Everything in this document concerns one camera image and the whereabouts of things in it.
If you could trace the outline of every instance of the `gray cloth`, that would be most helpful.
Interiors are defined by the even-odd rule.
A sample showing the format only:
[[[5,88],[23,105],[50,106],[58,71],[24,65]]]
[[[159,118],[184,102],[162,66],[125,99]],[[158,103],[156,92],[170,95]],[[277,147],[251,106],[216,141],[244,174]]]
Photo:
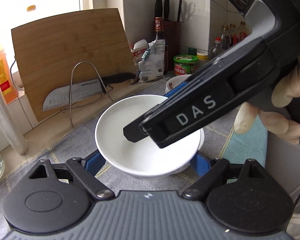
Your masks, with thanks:
[[[169,78],[154,82],[138,94],[165,94],[165,84]],[[233,123],[238,109],[211,123],[204,128],[205,143],[202,149],[210,157],[222,156],[233,132]],[[71,157],[85,158],[94,152],[97,147],[94,140],[94,130],[100,112],[93,118],[81,123],[70,131],[61,140],[58,140],[48,149],[38,153],[35,157],[24,162],[15,171],[11,172],[0,181],[0,239],[9,231],[9,226],[2,214],[4,197],[20,181],[29,169],[40,159],[49,159],[51,163],[64,163]],[[112,189],[116,194],[119,190],[178,190],[183,191],[197,180],[198,176],[188,168],[182,173],[171,175],[160,180],[142,181],[117,170],[109,163],[106,163],[98,172],[96,177]]]

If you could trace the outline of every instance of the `gloved hand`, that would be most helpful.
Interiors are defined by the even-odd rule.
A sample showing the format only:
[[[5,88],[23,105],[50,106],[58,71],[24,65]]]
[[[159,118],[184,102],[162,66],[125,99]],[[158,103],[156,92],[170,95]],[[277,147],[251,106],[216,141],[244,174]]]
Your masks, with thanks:
[[[274,106],[285,107],[293,98],[298,97],[300,97],[300,57],[298,58],[298,65],[276,85],[271,100]],[[249,103],[243,103],[240,107],[234,121],[234,131],[239,134],[249,131],[257,115],[266,129],[279,138],[291,144],[300,142],[300,124],[288,120],[276,112],[263,112]]]

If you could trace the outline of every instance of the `cutting board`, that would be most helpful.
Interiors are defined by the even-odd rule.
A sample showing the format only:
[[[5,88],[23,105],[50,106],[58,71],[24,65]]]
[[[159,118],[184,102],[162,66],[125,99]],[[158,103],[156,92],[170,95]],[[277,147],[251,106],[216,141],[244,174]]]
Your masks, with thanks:
[[[80,61],[93,63],[101,77],[135,73],[117,8],[84,10],[51,16],[11,30],[15,59],[25,93],[38,121],[60,108],[42,111],[47,95],[70,85]],[[74,83],[98,78],[89,64],[74,72]]]

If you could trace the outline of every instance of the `finger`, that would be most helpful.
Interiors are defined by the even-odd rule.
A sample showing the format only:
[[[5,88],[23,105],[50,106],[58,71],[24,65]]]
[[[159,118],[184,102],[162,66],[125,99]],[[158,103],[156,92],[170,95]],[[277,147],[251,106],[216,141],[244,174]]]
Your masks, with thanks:
[[[288,131],[289,122],[282,114],[277,112],[259,111],[259,117],[264,127],[274,134],[284,134]]]
[[[278,134],[277,136],[284,140],[297,139],[300,137],[300,124],[295,121],[288,120],[289,128],[284,134]]]
[[[291,143],[293,145],[297,145],[300,142],[300,138],[296,138],[296,139],[285,139],[285,141],[287,141],[288,143]]]
[[[300,57],[298,65],[274,88],[272,103],[276,107],[287,106],[293,98],[300,97]]]
[[[243,103],[234,120],[234,131],[238,134],[249,131],[258,113],[259,108],[249,103]]]

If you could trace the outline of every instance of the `ribbed panel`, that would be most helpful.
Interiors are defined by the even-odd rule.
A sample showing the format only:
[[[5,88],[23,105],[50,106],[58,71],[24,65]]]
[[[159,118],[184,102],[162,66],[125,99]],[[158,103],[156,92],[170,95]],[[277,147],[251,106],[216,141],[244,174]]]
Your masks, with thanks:
[[[25,236],[12,232],[6,240],[291,240],[287,234],[249,237],[225,232],[200,202],[174,191],[122,191],[118,198],[98,202],[89,216],[66,232]]]

